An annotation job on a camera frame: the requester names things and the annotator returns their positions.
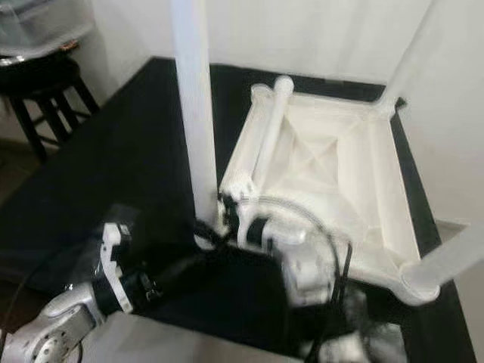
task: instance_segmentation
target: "plastic storage bin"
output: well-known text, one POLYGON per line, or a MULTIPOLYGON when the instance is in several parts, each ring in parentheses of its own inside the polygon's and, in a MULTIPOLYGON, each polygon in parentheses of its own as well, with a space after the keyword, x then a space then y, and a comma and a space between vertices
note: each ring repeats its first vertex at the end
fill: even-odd
POLYGON ((40 57, 92 27, 84 0, 0 0, 0 54, 40 57))

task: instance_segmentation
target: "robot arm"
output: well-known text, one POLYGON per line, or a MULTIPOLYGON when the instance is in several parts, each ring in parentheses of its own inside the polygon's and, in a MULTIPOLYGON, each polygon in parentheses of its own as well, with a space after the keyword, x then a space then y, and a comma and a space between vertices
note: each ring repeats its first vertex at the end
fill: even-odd
MULTIPOLYGON (((328 244, 318 240, 307 226, 290 225, 278 216, 236 212, 237 222, 228 223, 231 236, 244 230, 244 243, 238 248, 271 255, 281 264, 288 297, 293 306, 328 301, 334 288, 334 255, 328 244)), ((55 297, 32 322, 19 329, 5 346, 6 362, 63 361, 81 340, 105 317, 115 311, 141 312, 178 285, 194 281, 212 256, 223 253, 227 238, 220 238, 203 223, 196 234, 217 247, 178 259, 161 273, 146 272, 143 266, 123 273, 116 258, 118 249, 130 243, 130 230, 123 223, 106 223, 100 247, 104 277, 76 285, 55 297)))

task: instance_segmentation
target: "white pvc pipe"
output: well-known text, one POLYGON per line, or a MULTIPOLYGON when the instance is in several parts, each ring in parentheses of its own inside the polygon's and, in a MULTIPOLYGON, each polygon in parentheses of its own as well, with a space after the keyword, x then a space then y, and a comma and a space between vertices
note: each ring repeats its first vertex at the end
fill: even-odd
POLYGON ((402 95, 403 88, 424 60, 424 53, 426 53, 428 46, 427 33, 435 23, 435 19, 439 13, 439 6, 442 6, 444 2, 445 0, 432 0, 430 2, 410 45, 405 49, 392 78, 380 97, 380 100, 376 103, 378 109, 390 112, 395 110, 395 103, 402 95))
POLYGON ((282 119, 286 110, 289 97, 293 94, 293 80, 288 76, 280 76, 274 85, 274 103, 272 105, 271 116, 265 128, 264 141, 257 158, 256 167, 253 172, 253 182, 262 190, 268 168, 274 154, 275 146, 278 143, 279 132, 281 130, 282 119))
POLYGON ((426 255, 420 262, 404 265, 402 278, 417 292, 435 290, 461 272, 484 259, 483 227, 473 226, 478 233, 463 232, 426 255))
POLYGON ((172 0, 176 72, 195 214, 214 226, 217 178, 204 0, 172 0))

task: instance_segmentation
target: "black stool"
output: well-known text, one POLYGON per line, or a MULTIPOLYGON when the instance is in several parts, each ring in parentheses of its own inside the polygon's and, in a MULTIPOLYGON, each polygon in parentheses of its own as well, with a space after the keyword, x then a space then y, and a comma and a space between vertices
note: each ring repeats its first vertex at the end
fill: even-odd
POLYGON ((70 137, 58 111, 64 115, 73 131, 79 126, 78 116, 83 119, 90 116, 70 107, 64 96, 64 91, 69 87, 75 88, 90 114, 99 110, 99 106, 81 79, 79 65, 65 54, 54 54, 0 67, 0 93, 10 99, 23 132, 42 163, 47 160, 42 142, 62 146, 70 137), (24 100, 35 101, 39 105, 42 115, 38 119, 32 120, 24 100), (57 140, 46 138, 36 131, 36 127, 44 121, 47 121, 57 140))

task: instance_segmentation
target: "wire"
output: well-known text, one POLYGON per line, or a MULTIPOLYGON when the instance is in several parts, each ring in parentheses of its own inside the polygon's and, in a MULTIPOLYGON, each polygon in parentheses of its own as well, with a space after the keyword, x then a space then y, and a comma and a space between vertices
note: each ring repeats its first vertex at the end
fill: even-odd
POLYGON ((290 200, 285 200, 282 198, 277 198, 277 197, 268 197, 268 196, 261 196, 257 198, 242 198, 240 200, 240 203, 266 203, 266 204, 272 204, 276 206, 282 206, 286 207, 288 209, 293 210, 294 212, 299 213, 301 216, 307 218, 313 225, 316 226, 316 228, 324 234, 327 238, 327 242, 330 245, 331 248, 331 253, 333 254, 333 259, 334 259, 334 286, 336 289, 336 286, 339 286, 340 283, 340 260, 338 259, 338 253, 336 249, 336 245, 334 244, 333 241, 333 235, 329 233, 328 229, 326 226, 323 225, 321 220, 315 216, 311 211, 308 209, 304 208, 303 206, 300 206, 299 204, 293 203, 290 200))
POLYGON ((321 334, 315 338, 311 350, 307 355, 305 362, 314 362, 318 359, 319 350, 323 342, 327 339, 329 333, 331 332, 331 328, 335 324, 335 318, 339 317, 339 313, 343 310, 343 300, 344 294, 346 289, 346 281, 348 280, 348 272, 349 272, 349 264, 351 262, 352 256, 352 244, 351 241, 348 240, 348 250, 346 252, 345 258, 345 265, 343 268, 343 273, 340 274, 340 261, 337 255, 337 248, 334 244, 333 235, 329 233, 328 229, 323 225, 321 220, 316 217, 311 211, 307 210, 303 206, 299 204, 293 203, 289 200, 285 200, 282 198, 277 197, 267 197, 261 196, 258 198, 243 198, 240 200, 241 203, 267 203, 272 205, 284 206, 288 209, 291 209, 295 212, 298 212, 301 216, 306 217, 309 221, 311 221, 317 229, 326 236, 327 242, 330 245, 331 252, 334 258, 334 288, 333 293, 331 294, 330 302, 329 302, 329 319, 324 326, 323 331, 321 334))
POLYGON ((75 244, 71 244, 69 246, 62 246, 58 248, 57 250, 49 253, 47 257, 45 257, 41 262, 39 262, 30 272, 28 275, 26 275, 22 281, 19 283, 17 289, 15 290, 14 295, 12 296, 10 300, 10 304, 8 306, 7 312, 4 315, 2 325, 0 329, 2 329, 2 334, 0 335, 0 361, 2 361, 2 356, 3 356, 3 351, 5 348, 5 341, 7 340, 7 326, 8 322, 10 321, 10 317, 12 312, 14 311, 14 306, 15 303, 17 302, 18 296, 20 295, 20 292, 22 289, 30 282, 30 279, 42 268, 44 267, 45 263, 56 258, 58 255, 60 255, 62 252, 67 251, 71 248, 74 248, 78 246, 79 244, 85 243, 85 240, 78 241, 75 244))
POLYGON ((82 341, 77 343, 77 349, 79 351, 77 353, 77 363, 81 363, 82 362, 82 356, 84 355, 84 349, 82 347, 82 341))
MULTIPOLYGON (((341 276, 340 280, 340 286, 339 286, 339 293, 335 294, 333 290, 333 295, 331 296, 331 302, 330 302, 330 308, 329 308, 329 316, 330 319, 333 316, 338 317, 339 314, 343 311, 343 300, 344 300, 344 294, 345 294, 345 289, 346 289, 346 282, 348 281, 348 271, 349 271, 349 263, 351 261, 351 256, 353 252, 353 247, 351 244, 348 244, 348 250, 346 252, 346 258, 345 258, 345 265, 343 268, 343 274, 341 276)), ((318 356, 319 356, 319 351, 321 350, 321 346, 323 345, 324 341, 328 338, 331 328, 334 325, 334 321, 329 320, 328 323, 324 326, 323 331, 319 335, 319 337, 316 337, 314 340, 311 350, 309 351, 309 354, 306 356, 306 359, 304 360, 305 363, 312 363, 314 361, 318 361, 318 356)))

